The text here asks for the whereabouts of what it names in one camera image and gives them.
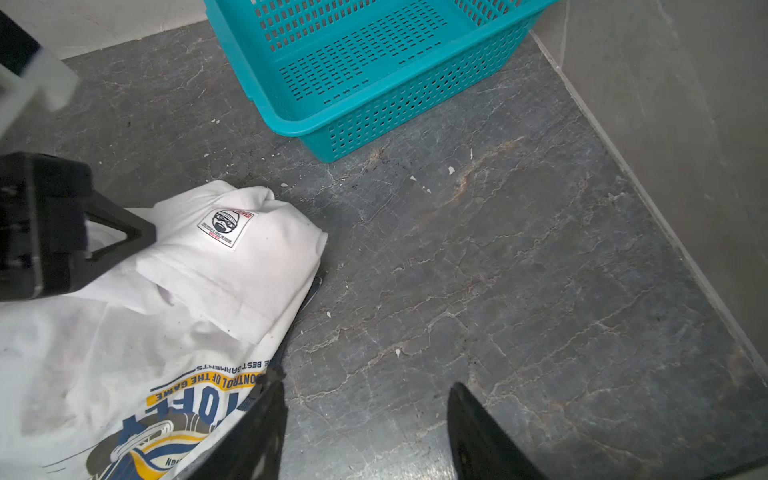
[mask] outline teal plastic basket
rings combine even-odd
[[[205,0],[247,97],[322,162],[494,74],[555,0]]]

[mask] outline basket rim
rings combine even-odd
[[[270,130],[284,137],[301,137],[311,134],[327,124],[354,112],[369,101],[405,84],[429,69],[434,68],[436,65],[440,65],[464,50],[468,50],[500,31],[509,28],[522,19],[539,13],[558,0],[533,0],[520,5],[513,12],[502,15],[480,28],[476,28],[465,35],[453,39],[441,48],[423,55],[421,61],[408,64],[406,68],[398,68],[391,74],[374,81],[364,88],[360,88],[328,108],[324,108],[309,117],[299,120],[288,120],[277,113],[277,110],[261,87],[261,83],[253,71],[252,64],[247,60],[242,49],[235,41],[229,23],[219,8],[220,1],[222,0],[204,0],[206,15],[221,44],[221,48],[224,50],[224,54],[227,56],[237,76],[237,80],[240,82],[240,86],[245,91],[246,96],[256,104],[259,114]]]

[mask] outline white t-shirt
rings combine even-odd
[[[263,187],[133,211],[155,245],[76,293],[0,304],[2,478],[173,475],[265,370],[326,242]]]

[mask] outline gray marble floor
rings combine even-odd
[[[267,185],[329,232],[286,358],[283,478],[453,478],[455,381],[552,478],[766,454],[768,389],[530,39],[331,165],[265,127],[207,23],[68,63],[72,105],[3,150],[87,162],[125,206]]]

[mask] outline cartoon face with cap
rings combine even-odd
[[[213,218],[214,228],[219,233],[229,233],[237,228],[237,221],[240,220],[240,214],[232,210],[222,210],[216,212]]]

